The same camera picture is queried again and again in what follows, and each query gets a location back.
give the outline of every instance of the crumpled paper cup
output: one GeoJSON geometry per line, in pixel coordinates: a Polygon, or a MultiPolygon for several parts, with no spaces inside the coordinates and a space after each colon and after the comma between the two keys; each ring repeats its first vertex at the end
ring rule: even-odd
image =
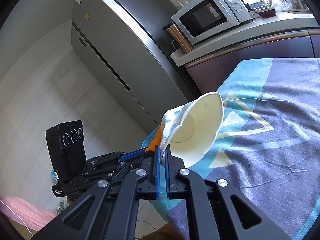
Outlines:
{"type": "Polygon", "coordinates": [[[170,143],[171,155],[183,159],[189,168],[200,161],[216,140],[223,121],[223,102],[217,92],[167,111],[161,122],[161,165],[170,143]]]}

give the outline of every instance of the copper travel mug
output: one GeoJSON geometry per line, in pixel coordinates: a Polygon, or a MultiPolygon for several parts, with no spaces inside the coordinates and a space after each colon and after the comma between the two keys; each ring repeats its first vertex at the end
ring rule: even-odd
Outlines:
{"type": "Polygon", "coordinates": [[[193,46],[183,32],[179,29],[175,22],[166,25],[164,28],[166,33],[168,33],[174,40],[179,44],[182,52],[184,54],[193,50],[193,46]]]}

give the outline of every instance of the white cable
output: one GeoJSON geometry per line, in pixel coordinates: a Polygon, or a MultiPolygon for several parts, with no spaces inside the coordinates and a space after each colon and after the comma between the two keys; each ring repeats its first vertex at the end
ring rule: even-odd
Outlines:
{"type": "Polygon", "coordinates": [[[30,232],[29,228],[27,227],[27,225],[25,224],[25,222],[21,219],[21,217],[19,217],[15,212],[13,212],[10,207],[8,207],[5,203],[2,202],[1,199],[0,199],[0,201],[1,201],[1,203],[2,203],[3,205],[5,205],[7,208],[9,208],[9,210],[10,210],[13,214],[15,214],[18,218],[20,218],[20,220],[24,223],[25,227],[28,229],[29,233],[33,236],[33,234],[30,232]]]}

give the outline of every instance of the pink cloth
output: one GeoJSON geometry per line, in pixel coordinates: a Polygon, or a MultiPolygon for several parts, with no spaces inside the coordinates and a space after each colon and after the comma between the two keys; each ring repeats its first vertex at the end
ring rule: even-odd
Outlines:
{"type": "MultiPolygon", "coordinates": [[[[34,207],[29,202],[18,197],[0,197],[1,201],[5,203],[13,212],[15,212],[25,222],[27,227],[40,231],[47,225],[57,214],[53,210],[42,210],[34,207]]],[[[23,224],[20,218],[13,214],[4,204],[0,202],[0,210],[7,217],[23,224]]]]}

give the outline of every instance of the cabinet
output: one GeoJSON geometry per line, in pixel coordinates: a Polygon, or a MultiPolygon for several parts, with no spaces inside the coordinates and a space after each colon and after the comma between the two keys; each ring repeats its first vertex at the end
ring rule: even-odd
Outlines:
{"type": "Polygon", "coordinates": [[[320,58],[320,30],[309,30],[313,52],[315,57],[320,58]]]}
{"type": "MultiPolygon", "coordinates": [[[[187,70],[201,93],[205,94],[216,91],[242,60],[277,57],[314,57],[308,31],[291,32],[288,36],[281,34],[278,37],[279,40],[276,40],[277,36],[273,35],[273,41],[270,41],[270,38],[261,38],[221,50],[216,52],[216,57],[212,54],[212,59],[191,66],[187,70]]],[[[320,36],[315,38],[318,41],[320,49],[320,36]]]]}

